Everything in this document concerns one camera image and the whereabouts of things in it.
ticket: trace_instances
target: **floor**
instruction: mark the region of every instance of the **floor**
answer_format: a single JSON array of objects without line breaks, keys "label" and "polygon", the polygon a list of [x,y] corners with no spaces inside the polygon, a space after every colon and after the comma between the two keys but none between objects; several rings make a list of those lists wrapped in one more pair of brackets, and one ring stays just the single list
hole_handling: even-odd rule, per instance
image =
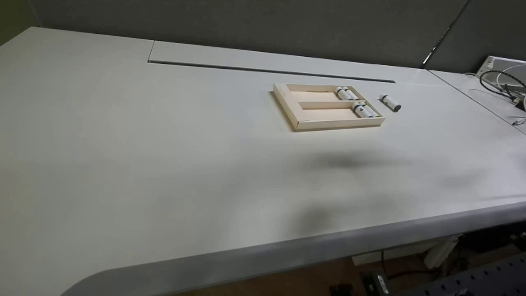
[{"label": "floor", "polygon": [[[454,274],[465,266],[480,266],[514,253],[519,253],[514,244],[506,244],[488,253],[470,253],[467,249],[460,249],[459,253],[459,249],[454,249],[441,269],[427,272],[411,272],[426,271],[422,254],[413,254],[385,261],[385,272],[394,276],[388,282],[391,292],[396,292],[424,284],[439,276]],[[329,285],[334,284],[352,284],[352,296],[365,296],[360,272],[381,269],[383,266],[380,262],[355,266],[352,257],[340,257],[284,272],[197,289],[184,292],[182,296],[330,296]]]}]

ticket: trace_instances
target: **wooden block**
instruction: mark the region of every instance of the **wooden block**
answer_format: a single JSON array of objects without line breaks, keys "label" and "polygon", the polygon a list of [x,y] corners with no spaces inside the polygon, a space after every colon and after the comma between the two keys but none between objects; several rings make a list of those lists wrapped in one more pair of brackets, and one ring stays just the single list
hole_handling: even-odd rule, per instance
[{"label": "wooden block", "polygon": [[385,116],[352,85],[360,103],[373,108],[378,116],[360,118],[352,109],[355,101],[340,100],[334,91],[339,85],[274,83],[274,95],[294,129],[380,126]]}]

